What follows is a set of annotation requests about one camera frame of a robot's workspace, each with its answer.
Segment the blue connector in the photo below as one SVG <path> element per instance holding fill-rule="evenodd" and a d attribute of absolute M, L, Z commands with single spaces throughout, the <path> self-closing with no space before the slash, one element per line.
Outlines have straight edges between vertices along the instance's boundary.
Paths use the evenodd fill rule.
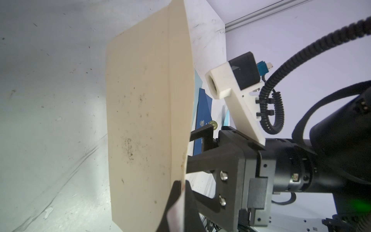
<path fill-rule="evenodd" d="M 260 76 L 264 76 L 269 72 L 268 66 L 264 61 L 260 61 L 259 63 L 256 64 L 257 69 L 259 71 Z"/>

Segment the scuff mark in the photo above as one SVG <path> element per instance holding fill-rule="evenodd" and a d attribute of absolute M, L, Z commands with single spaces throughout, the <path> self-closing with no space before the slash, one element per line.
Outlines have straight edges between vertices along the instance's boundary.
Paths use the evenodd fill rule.
<path fill-rule="evenodd" d="M 47 208 L 46 210 L 44 210 L 44 212 L 46 212 L 45 216 L 44 216 L 44 219 L 47 219 L 49 214 L 53 211 L 53 207 L 49 207 Z"/>
<path fill-rule="evenodd" d="M 105 134 L 102 138 L 100 138 L 94 146 L 92 146 L 88 151 L 84 152 L 84 155 L 76 162 L 78 166 L 72 171 L 72 173 L 69 175 L 69 178 L 67 181 L 62 185 L 62 187 L 59 189 L 59 191 L 56 193 L 56 195 L 53 197 L 53 199 L 50 201 L 50 203 L 39 213 L 34 214 L 33 216 L 28 217 L 20 226 L 18 226 L 16 229 L 14 229 L 12 232 L 22 232 L 25 231 L 29 225 L 34 222 L 49 206 L 53 203 L 54 199 L 58 196 L 58 194 L 61 192 L 61 190 L 66 186 L 66 184 L 72 179 L 72 177 L 78 172 L 78 168 L 89 158 L 95 151 L 98 150 L 100 142 L 105 139 L 107 134 Z"/>
<path fill-rule="evenodd" d="M 204 25 L 204 24 L 205 24 L 205 23 L 199 23 L 199 24 L 195 25 L 195 26 L 193 27 L 193 29 L 195 29 L 195 28 L 198 27 L 198 26 Z"/>

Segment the green led light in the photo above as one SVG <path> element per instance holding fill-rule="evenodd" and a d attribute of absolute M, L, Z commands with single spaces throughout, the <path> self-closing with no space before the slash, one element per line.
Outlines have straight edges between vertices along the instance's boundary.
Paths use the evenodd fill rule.
<path fill-rule="evenodd" d="M 352 199 L 350 201 L 350 204 L 358 212 L 370 212 L 371 211 L 371 204 L 369 202 L 364 201 L 364 200 Z"/>

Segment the cable connector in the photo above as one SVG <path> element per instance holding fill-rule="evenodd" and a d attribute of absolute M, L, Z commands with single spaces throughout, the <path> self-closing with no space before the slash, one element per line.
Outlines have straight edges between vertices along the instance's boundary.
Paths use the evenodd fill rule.
<path fill-rule="evenodd" d="M 256 64 L 256 66 L 260 76 L 264 76 L 265 74 L 267 74 L 273 67 L 272 63 L 265 63 L 265 61 L 260 61 Z"/>
<path fill-rule="evenodd" d="M 255 100 L 256 104 L 274 104 L 274 98 L 268 98 L 268 100 Z"/>
<path fill-rule="evenodd" d="M 257 112 L 256 113 L 256 116 L 258 117 L 261 117 L 261 116 L 273 116 L 275 114 L 275 111 L 274 110 L 268 110 L 266 113 L 260 113 L 260 112 Z"/>

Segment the black motor housing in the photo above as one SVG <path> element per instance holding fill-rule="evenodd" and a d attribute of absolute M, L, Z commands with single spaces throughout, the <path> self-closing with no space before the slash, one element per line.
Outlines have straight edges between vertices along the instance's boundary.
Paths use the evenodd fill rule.
<path fill-rule="evenodd" d="M 371 88 L 312 127 L 310 140 L 339 175 L 371 184 Z"/>

